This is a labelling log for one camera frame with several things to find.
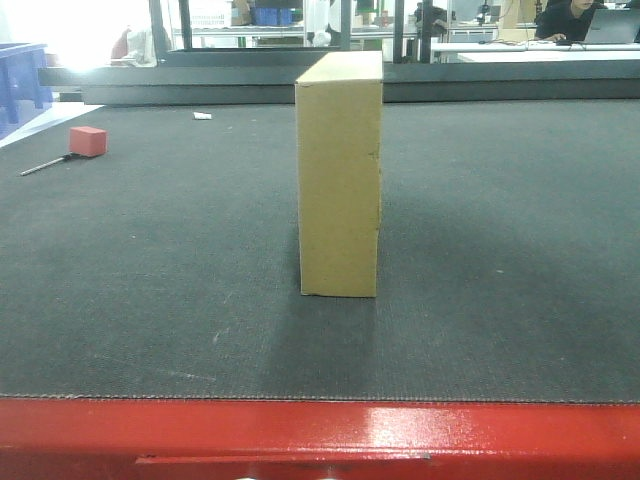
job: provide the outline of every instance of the screwdriver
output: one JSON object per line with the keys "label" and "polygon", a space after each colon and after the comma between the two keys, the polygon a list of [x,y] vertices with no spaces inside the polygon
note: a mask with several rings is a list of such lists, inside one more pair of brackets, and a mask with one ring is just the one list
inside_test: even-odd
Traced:
{"label": "screwdriver", "polygon": [[56,163],[66,162],[67,160],[71,160],[72,158],[78,158],[81,156],[82,155],[80,155],[79,153],[67,153],[66,155],[56,158],[55,160],[51,160],[50,162],[43,163],[42,165],[30,168],[29,170],[25,170],[20,175],[24,177],[25,175],[29,175],[30,173],[37,172],[38,170],[42,170],[43,168],[50,167],[51,165],[55,165]]}

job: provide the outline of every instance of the cardboard box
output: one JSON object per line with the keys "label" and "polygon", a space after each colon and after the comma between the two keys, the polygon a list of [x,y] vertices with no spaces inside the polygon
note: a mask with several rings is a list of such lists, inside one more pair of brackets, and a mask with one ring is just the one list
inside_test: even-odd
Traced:
{"label": "cardboard box", "polygon": [[375,297],[381,52],[334,52],[296,81],[301,291]]}
{"label": "cardboard box", "polygon": [[233,0],[231,12],[231,25],[251,24],[251,12],[247,0]]}

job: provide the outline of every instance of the metal pole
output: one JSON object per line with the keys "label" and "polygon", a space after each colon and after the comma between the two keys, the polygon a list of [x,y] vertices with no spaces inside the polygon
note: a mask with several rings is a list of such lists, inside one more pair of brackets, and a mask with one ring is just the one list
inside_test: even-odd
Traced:
{"label": "metal pole", "polygon": [[420,62],[431,63],[431,34],[433,30],[433,0],[422,2],[422,31],[420,33]]}
{"label": "metal pole", "polygon": [[402,47],[404,46],[404,0],[396,0],[393,17],[393,63],[402,63]]}
{"label": "metal pole", "polygon": [[340,0],[340,50],[351,50],[351,0]]}
{"label": "metal pole", "polygon": [[158,63],[167,58],[167,33],[162,20],[162,6],[160,0],[149,0],[149,14],[151,15],[151,35],[153,35],[153,48],[156,51]]}
{"label": "metal pole", "polygon": [[193,50],[193,39],[191,32],[191,12],[189,11],[189,0],[178,0],[180,5],[180,26],[182,28],[182,42],[185,50]]}

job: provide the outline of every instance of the white wall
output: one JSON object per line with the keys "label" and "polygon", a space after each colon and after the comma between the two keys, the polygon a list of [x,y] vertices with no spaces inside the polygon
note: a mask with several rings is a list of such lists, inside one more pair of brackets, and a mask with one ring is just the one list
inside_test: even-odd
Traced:
{"label": "white wall", "polygon": [[9,30],[9,20],[5,14],[5,0],[0,0],[0,43],[11,42],[11,30]]}
{"label": "white wall", "polygon": [[107,64],[128,25],[150,25],[148,0],[0,0],[0,18],[13,42],[46,43],[63,64]]}

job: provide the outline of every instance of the small white object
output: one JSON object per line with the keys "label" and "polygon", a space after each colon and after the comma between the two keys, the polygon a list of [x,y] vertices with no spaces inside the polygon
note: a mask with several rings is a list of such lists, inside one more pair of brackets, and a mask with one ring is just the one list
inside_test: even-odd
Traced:
{"label": "small white object", "polygon": [[193,118],[196,120],[211,120],[210,113],[193,112]]}

